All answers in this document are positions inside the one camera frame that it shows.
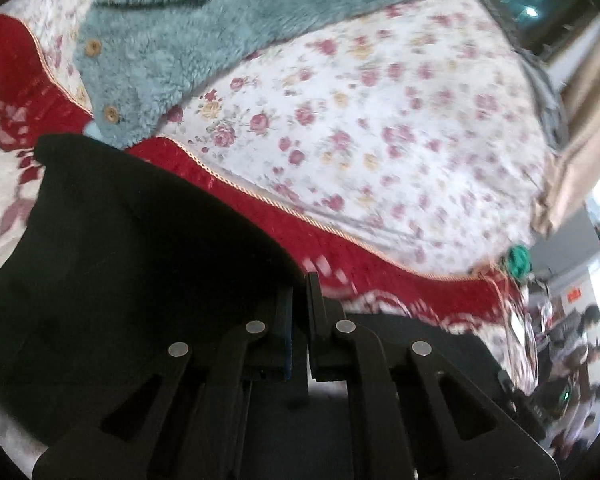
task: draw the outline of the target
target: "gold trim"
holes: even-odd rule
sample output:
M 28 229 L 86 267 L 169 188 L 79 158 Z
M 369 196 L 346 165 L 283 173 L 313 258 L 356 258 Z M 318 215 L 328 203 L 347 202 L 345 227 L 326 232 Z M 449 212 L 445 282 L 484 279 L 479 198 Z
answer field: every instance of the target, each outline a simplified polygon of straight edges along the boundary
M 38 38 L 33 33 L 33 31 L 29 28 L 29 25 L 27 25 L 25 22 L 23 22 L 20 18 L 16 18 L 15 16 L 10 16 L 9 14 L 3 14 L 0 12 L 0 16 L 6 16 L 7 18 L 11 18 L 12 20 L 16 20 L 17 22 L 20 22 L 22 24 L 22 26 L 27 30 L 27 32 L 31 36 L 31 39 L 33 40 L 33 43 L 36 47 L 36 53 L 38 54 L 38 59 L 40 60 L 40 63 L 42 64 L 42 70 L 45 71 L 46 76 L 49 78 L 49 80 L 58 87 L 58 89 L 64 94 L 64 96 L 67 99 L 69 99 L 69 101 L 71 101 L 73 104 L 75 104 L 78 108 L 81 108 L 82 110 L 87 112 L 93 118 L 93 112 L 91 110 L 89 110 L 88 108 L 86 108 L 84 105 L 80 104 L 77 101 L 77 99 L 74 96 L 72 96 L 68 92 L 68 90 L 66 90 L 58 82 L 58 80 L 55 78 L 55 76 L 51 73 L 51 70 L 49 69 L 48 64 L 46 64 L 45 56 L 42 54 L 42 47 L 40 46 L 40 42 L 38 41 Z
M 205 170 L 212 177 L 218 179 L 220 182 L 227 184 L 228 186 L 231 186 L 234 189 L 237 189 L 238 191 L 243 192 L 244 194 L 247 194 L 253 198 L 256 198 L 256 199 L 260 200 L 261 202 L 267 203 L 270 206 L 281 209 L 285 213 L 295 216 L 296 218 L 301 219 L 302 221 L 307 222 L 308 224 L 310 224 L 314 227 L 317 227 L 318 229 L 321 229 L 330 234 L 339 236 L 340 238 L 344 238 L 346 241 L 356 244 L 358 247 L 364 249 L 365 251 L 367 251 L 369 253 L 374 254 L 375 256 L 377 256 L 381 260 L 386 261 L 388 264 L 391 264 L 392 266 L 398 267 L 399 269 L 405 270 L 406 272 L 410 272 L 411 274 L 415 274 L 416 276 L 421 276 L 421 277 L 427 278 L 429 280 L 438 280 L 439 282 L 472 282 L 475 280 L 487 281 L 480 274 L 433 274 L 432 272 L 418 272 L 417 270 L 410 269 L 409 267 L 404 266 L 397 260 L 392 259 L 391 257 L 387 256 L 386 254 L 382 253 L 381 251 L 378 251 L 372 245 L 362 242 L 362 241 L 358 240 L 357 238 L 354 238 L 353 236 L 345 233 L 344 231 L 335 229 L 329 225 L 318 222 L 317 220 L 311 218 L 310 216 L 304 215 L 304 214 L 296 211 L 295 209 L 292 209 L 289 206 L 286 206 L 282 202 L 278 202 L 277 200 L 272 200 L 268 197 L 261 196 L 261 195 L 257 194 L 256 192 L 251 191 L 250 189 L 240 186 L 239 184 L 235 184 L 234 182 L 229 180 L 227 177 L 222 176 L 217 171 L 212 170 L 210 167 L 208 167 L 204 162 L 202 162 L 199 158 L 197 158 L 197 156 L 195 156 L 193 153 L 191 153 L 184 145 L 182 145 L 177 140 L 171 139 L 171 137 L 167 137 L 164 134 L 158 134 L 157 137 L 170 140 L 173 144 L 175 144 L 183 152 L 185 152 L 189 156 L 189 158 L 191 160 L 193 160 L 200 168 Z
M 81 108 L 82 110 L 84 110 L 85 112 L 87 112 L 91 117 L 93 117 L 93 112 L 87 108 L 85 108 L 82 104 L 80 104 L 59 82 L 58 80 L 55 78 L 55 76 L 51 73 L 51 70 L 49 69 L 45 57 L 42 54 L 42 47 L 40 46 L 40 42 L 38 41 L 38 38 L 36 37 L 36 35 L 33 33 L 33 31 L 29 28 L 29 25 L 27 25 L 25 22 L 23 22 L 21 19 L 16 18 L 14 16 L 10 16 L 8 14 L 1 14 L 0 16 L 7 16 L 8 18 L 11 18 L 13 20 L 17 20 L 18 22 L 20 22 L 24 28 L 27 30 L 27 32 L 29 33 L 29 35 L 31 36 L 31 39 L 33 40 L 35 46 L 36 46 L 36 52 L 38 54 L 38 59 L 40 60 L 40 63 L 42 64 L 42 68 L 45 71 L 46 75 L 48 76 L 48 78 L 50 79 L 50 81 L 56 85 L 58 87 L 58 89 L 65 95 L 65 97 L 67 97 L 67 99 L 69 99 L 69 101 L 71 101 L 72 103 L 74 103 L 75 105 L 77 105 L 79 108 Z M 398 267 L 399 269 L 402 269 L 406 272 L 409 272 L 410 274 L 414 274 L 415 276 L 420 276 L 422 278 L 427 278 L 428 280 L 437 280 L 439 282 L 473 282 L 476 280 L 481 280 L 486 282 L 487 279 L 483 276 L 481 276 L 480 274 L 434 274 L 432 272 L 418 272 L 417 270 L 413 270 L 410 269 L 409 267 L 401 264 L 400 262 L 398 262 L 397 260 L 394 260 L 393 258 L 387 256 L 386 254 L 382 253 L 381 251 L 378 251 L 375 247 L 373 247 L 372 245 L 369 245 L 365 242 L 362 242 L 360 240 L 358 240 L 357 238 L 354 238 L 353 236 L 345 233 L 344 231 L 338 230 L 338 229 L 334 229 L 331 226 L 328 226 L 326 224 L 323 224 L 321 222 L 318 222 L 317 220 L 311 218 L 310 216 L 304 215 L 302 213 L 299 213 L 298 211 L 296 211 L 295 209 L 292 209 L 286 205 L 284 205 L 282 202 L 278 202 L 277 200 L 272 200 L 270 198 L 267 198 L 265 196 L 261 196 L 249 189 L 246 189 L 243 186 L 240 186 L 238 184 L 235 184 L 234 182 L 232 182 L 231 180 L 227 179 L 226 177 L 220 175 L 217 171 L 212 170 L 210 167 L 208 167 L 204 162 L 202 162 L 199 158 L 197 158 L 193 153 L 191 153 L 186 146 L 182 145 L 181 143 L 179 143 L 177 140 L 171 139 L 171 137 L 167 137 L 163 134 L 158 134 L 157 137 L 160 137 L 162 139 L 167 139 L 170 140 L 173 144 L 175 144 L 178 148 L 180 148 L 183 152 L 185 152 L 187 154 L 187 156 L 189 156 L 189 158 L 191 160 L 193 160 L 193 162 L 195 162 L 200 168 L 202 168 L 204 171 L 206 171 L 209 175 L 211 175 L 212 177 L 218 179 L 220 182 L 227 184 L 228 186 L 233 187 L 234 189 L 237 189 L 238 191 L 245 193 L 246 195 L 249 195 L 253 198 L 256 198 L 258 200 L 260 200 L 261 202 L 267 203 L 270 206 L 273 206 L 275 208 L 278 208 L 286 213 L 288 213 L 289 215 L 295 216 L 296 218 L 307 222 L 309 225 L 312 225 L 314 227 L 317 227 L 318 229 L 321 229 L 325 232 L 328 232 L 330 234 L 339 236 L 340 238 L 345 239 L 348 242 L 351 242 L 355 245 L 357 245 L 358 247 L 364 249 L 365 251 L 373 254 L 374 256 L 377 256 L 378 258 L 380 258 L 381 260 L 384 260 L 385 262 L 387 262 L 388 264 L 391 264 L 392 266 Z M 498 286 L 493 283 L 493 285 L 496 286 L 496 290 L 498 291 L 498 296 L 500 299 L 500 304 L 502 305 L 502 297 L 500 296 L 500 291 L 498 289 Z

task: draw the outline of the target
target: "red blanket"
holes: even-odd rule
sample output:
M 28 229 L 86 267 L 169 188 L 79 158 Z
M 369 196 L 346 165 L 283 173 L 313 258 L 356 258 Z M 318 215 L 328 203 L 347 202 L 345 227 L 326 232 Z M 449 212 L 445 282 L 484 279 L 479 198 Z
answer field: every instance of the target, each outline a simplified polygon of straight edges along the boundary
M 39 178 L 30 150 L 40 135 L 81 134 L 91 114 L 53 80 L 40 48 L 18 20 L 0 15 L 0 149 L 17 150 L 20 184 Z M 389 312 L 433 324 L 504 322 L 503 298 L 517 288 L 499 272 L 480 276 L 419 275 L 352 237 L 283 205 L 245 192 L 205 168 L 172 140 L 153 138 L 128 150 L 205 189 L 258 225 L 304 270 L 318 270 L 325 293 L 357 312 Z M 230 272 L 226 269 L 218 272 Z

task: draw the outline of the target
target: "fuzzy jacket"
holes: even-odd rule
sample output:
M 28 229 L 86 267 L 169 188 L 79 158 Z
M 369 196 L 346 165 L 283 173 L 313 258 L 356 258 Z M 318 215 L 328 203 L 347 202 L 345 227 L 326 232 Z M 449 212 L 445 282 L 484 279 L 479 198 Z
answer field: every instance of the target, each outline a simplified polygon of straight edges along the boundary
M 95 0 L 75 62 L 102 140 L 124 148 L 151 136 L 165 111 L 254 51 L 403 1 Z

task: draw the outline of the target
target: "floral bedsheet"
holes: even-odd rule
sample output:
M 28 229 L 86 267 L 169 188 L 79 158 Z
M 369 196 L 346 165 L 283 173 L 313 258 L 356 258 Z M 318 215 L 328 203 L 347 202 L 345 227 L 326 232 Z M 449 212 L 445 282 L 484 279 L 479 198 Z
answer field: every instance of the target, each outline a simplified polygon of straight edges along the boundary
M 85 106 L 72 60 L 90 1 L 0 9 Z M 255 52 L 157 134 L 419 272 L 465 272 L 532 241 L 546 146 L 517 55 L 478 0 L 391 6 Z

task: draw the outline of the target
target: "beige curtain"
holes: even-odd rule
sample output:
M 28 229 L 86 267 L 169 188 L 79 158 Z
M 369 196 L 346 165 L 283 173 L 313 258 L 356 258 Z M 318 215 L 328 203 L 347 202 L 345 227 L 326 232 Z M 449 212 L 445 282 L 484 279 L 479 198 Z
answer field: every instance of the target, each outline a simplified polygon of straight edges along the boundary
M 544 236 L 575 213 L 600 179 L 600 37 L 562 92 L 570 142 L 548 158 L 532 227 Z

